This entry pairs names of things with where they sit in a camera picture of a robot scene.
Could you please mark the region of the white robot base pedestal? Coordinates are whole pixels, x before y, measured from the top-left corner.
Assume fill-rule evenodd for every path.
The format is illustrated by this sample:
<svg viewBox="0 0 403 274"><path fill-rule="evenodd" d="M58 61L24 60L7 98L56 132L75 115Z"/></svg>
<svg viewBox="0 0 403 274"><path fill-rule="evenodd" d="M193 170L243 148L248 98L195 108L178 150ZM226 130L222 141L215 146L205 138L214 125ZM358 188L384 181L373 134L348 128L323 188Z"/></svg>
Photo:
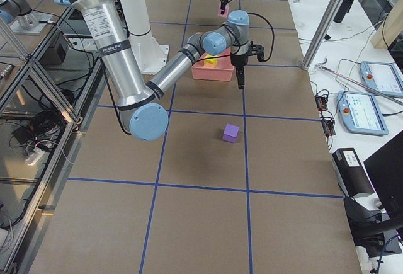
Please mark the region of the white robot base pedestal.
<svg viewBox="0 0 403 274"><path fill-rule="evenodd" d="M154 38L145 0L120 0L132 51L142 74L157 74L167 62L169 46Z"/></svg>

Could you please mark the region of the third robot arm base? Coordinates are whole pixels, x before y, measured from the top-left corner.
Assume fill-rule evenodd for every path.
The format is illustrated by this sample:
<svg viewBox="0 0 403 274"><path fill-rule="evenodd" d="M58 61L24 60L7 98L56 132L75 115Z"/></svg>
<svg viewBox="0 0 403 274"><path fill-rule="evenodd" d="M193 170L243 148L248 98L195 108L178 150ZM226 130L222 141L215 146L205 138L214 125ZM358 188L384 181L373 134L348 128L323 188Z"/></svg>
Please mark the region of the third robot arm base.
<svg viewBox="0 0 403 274"><path fill-rule="evenodd" d="M15 34L39 35L46 25L54 25L52 17L34 11L27 0L1 0L1 18Z"/></svg>

